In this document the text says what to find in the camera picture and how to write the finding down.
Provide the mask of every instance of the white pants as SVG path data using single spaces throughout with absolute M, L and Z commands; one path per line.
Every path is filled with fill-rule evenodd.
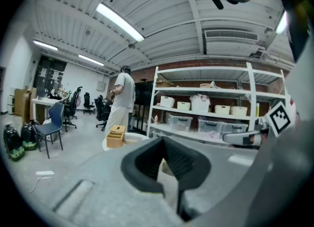
M 128 131 L 129 110 L 130 109 L 126 107 L 117 107 L 112 105 L 111 112 L 105 128 L 105 137 L 107 137 L 111 128 L 115 125 L 125 126 L 126 132 Z

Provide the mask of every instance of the metal shelving unit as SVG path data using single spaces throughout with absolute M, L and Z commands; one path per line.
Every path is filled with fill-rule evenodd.
M 265 92 L 257 92 L 256 84 L 259 85 L 269 85 L 272 82 L 282 79 L 285 80 L 284 73 L 281 70 L 281 74 L 254 70 L 252 69 L 251 63 L 246 63 L 246 68 L 238 68 L 238 67 L 194 67 L 194 68 L 179 68 L 179 69 L 169 69 L 169 70 L 158 70 L 156 67 L 155 76 L 154 76 L 154 84 L 153 84 L 153 92 L 151 98 L 151 106 L 149 111 L 149 118 L 154 121 L 152 118 L 153 109 L 159 109 L 162 111 L 171 111 L 178 112 L 183 114 L 190 115 L 200 115 L 214 118 L 224 118 L 224 119 L 233 119 L 233 120 L 246 120 L 249 122 L 249 131 L 254 130 L 254 124 L 256 120 L 256 102 L 264 101 L 264 102 L 272 102 L 274 100 L 280 99 L 284 103 L 288 101 L 287 99 L 287 91 L 285 89 L 284 95 L 265 93 Z M 228 81 L 228 82 L 236 82 L 237 87 L 241 88 L 242 83 L 249 83 L 250 90 L 243 89 L 212 89 L 212 88 L 185 88 L 185 87 L 169 87 L 169 88 L 157 88 L 156 81 L 158 75 L 162 75 L 167 81 Z M 216 113 L 207 113 L 207 112 L 199 112 L 199 111 L 191 111 L 191 110 L 180 110 L 176 108 L 167 108 L 154 106 L 154 96 L 158 92 L 163 92 L 165 95 L 175 95 L 175 96 L 191 96 L 195 94 L 204 94 L 209 97 L 215 98 L 228 98 L 228 99 L 238 99 L 239 103 L 241 103 L 242 99 L 249 99 L 251 102 L 251 113 L 250 116 L 234 116 L 234 115 L 222 115 Z M 156 128 L 167 132 L 172 132 L 172 130 L 167 129 L 164 125 L 152 124 L 151 120 L 148 120 L 148 128 L 147 128 L 147 136 L 149 136 L 150 128 Z M 202 137 L 198 137 L 195 132 L 173 132 L 174 134 L 184 135 L 187 134 L 189 138 L 202 139 Z M 208 141 L 217 141 L 221 143 L 221 139 L 207 139 Z

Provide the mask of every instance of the black handle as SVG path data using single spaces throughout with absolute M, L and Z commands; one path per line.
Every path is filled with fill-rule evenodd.
M 217 126 L 217 123 L 210 123 L 210 122 L 206 122 L 207 126 Z

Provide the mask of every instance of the bottle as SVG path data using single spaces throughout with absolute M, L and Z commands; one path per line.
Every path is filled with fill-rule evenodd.
M 260 104 L 256 104 L 256 117 L 260 116 Z

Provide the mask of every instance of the air vent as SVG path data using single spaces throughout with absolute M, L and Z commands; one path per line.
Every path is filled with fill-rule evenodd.
M 206 30 L 206 39 L 217 39 L 217 38 L 235 38 L 249 41 L 259 41 L 258 34 L 238 31 L 238 30 Z

